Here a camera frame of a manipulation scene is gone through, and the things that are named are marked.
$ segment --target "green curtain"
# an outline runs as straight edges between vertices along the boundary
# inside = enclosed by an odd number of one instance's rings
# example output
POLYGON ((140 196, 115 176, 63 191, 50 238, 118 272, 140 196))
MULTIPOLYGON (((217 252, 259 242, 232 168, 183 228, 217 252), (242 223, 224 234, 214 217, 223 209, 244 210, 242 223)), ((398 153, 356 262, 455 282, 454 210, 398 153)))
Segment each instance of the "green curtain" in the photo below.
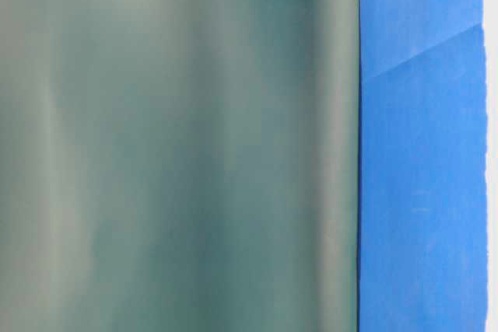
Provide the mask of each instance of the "green curtain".
POLYGON ((355 330, 357 2, 0 0, 0 330, 355 330))

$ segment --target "green fabric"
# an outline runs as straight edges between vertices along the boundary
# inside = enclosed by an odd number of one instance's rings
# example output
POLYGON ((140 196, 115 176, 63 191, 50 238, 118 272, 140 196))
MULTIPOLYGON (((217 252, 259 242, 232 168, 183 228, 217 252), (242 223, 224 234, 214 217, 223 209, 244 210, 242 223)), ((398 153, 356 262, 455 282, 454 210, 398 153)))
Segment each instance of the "green fabric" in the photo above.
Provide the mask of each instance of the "green fabric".
POLYGON ((355 330, 357 22, 0 0, 0 330, 355 330))

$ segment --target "blue material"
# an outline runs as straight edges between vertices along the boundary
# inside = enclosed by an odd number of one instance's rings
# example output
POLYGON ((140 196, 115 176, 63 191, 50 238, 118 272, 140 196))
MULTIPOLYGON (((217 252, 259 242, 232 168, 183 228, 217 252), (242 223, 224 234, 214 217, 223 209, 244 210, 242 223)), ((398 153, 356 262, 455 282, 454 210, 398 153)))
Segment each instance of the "blue material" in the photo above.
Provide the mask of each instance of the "blue material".
POLYGON ((484 331, 482 0, 360 0, 359 329, 484 331))
POLYGON ((369 79, 481 23, 482 0, 360 0, 360 11, 369 79))

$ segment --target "blue surface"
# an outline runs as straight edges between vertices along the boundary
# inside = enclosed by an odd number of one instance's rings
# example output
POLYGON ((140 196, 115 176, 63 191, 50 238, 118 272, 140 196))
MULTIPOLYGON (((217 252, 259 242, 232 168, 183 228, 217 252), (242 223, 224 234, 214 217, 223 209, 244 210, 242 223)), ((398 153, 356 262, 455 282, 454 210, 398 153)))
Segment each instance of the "blue surface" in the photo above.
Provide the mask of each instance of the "blue surface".
POLYGON ((360 331, 484 331, 482 0, 360 1, 360 331))

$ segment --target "blue paper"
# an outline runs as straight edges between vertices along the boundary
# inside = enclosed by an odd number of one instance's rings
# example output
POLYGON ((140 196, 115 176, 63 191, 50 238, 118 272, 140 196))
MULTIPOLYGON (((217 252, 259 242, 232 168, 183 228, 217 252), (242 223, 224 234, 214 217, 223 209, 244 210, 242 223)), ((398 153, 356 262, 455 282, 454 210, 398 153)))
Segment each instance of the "blue paper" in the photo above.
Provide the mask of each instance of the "blue paper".
POLYGON ((360 0, 359 328, 483 331, 482 0, 360 0))

